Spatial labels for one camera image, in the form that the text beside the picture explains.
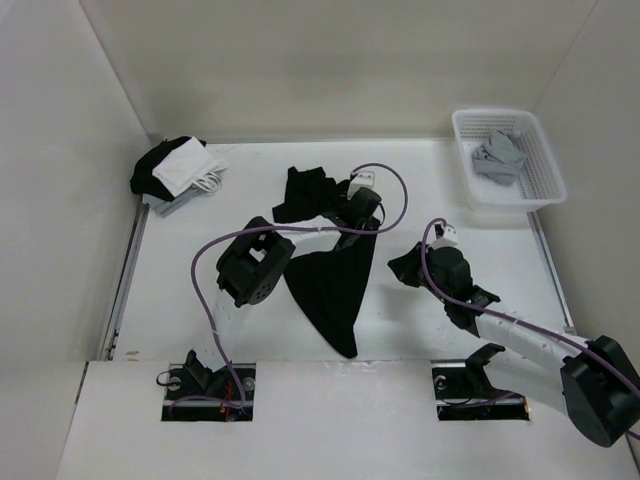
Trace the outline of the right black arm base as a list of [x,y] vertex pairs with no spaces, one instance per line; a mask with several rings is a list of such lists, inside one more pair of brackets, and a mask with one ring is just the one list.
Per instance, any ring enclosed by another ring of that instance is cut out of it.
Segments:
[[528,421],[529,408],[524,396],[495,388],[485,367],[494,356],[505,351],[489,343],[464,360],[436,362],[431,367],[440,421]]

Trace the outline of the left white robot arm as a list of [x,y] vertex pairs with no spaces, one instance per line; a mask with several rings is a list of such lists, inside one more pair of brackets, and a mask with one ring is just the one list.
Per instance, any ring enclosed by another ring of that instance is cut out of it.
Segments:
[[355,323],[371,271],[380,225],[381,203],[373,190],[361,188],[345,203],[311,220],[271,224],[249,221],[216,264],[218,290],[209,308],[214,339],[196,348],[200,360],[190,386],[206,399],[224,387],[220,370],[230,360],[236,337],[252,307],[284,281],[294,302],[321,337],[340,356],[358,354]]

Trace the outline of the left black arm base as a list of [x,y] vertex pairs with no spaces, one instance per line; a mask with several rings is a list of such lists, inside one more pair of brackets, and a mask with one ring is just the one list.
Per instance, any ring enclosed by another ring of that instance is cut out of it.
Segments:
[[171,364],[156,377],[163,390],[163,422],[251,422],[253,420],[257,368],[234,364],[235,377],[226,365],[206,367],[191,350],[182,364]]

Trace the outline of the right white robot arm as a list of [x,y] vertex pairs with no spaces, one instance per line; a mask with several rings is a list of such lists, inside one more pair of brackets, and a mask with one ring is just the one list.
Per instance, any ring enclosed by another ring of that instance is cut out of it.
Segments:
[[416,244],[387,265],[402,284],[427,289],[458,329],[485,340],[465,361],[471,393],[496,389],[532,398],[605,448],[638,423],[639,374],[616,340],[588,340],[492,312],[499,296],[474,283],[469,263],[452,246]]

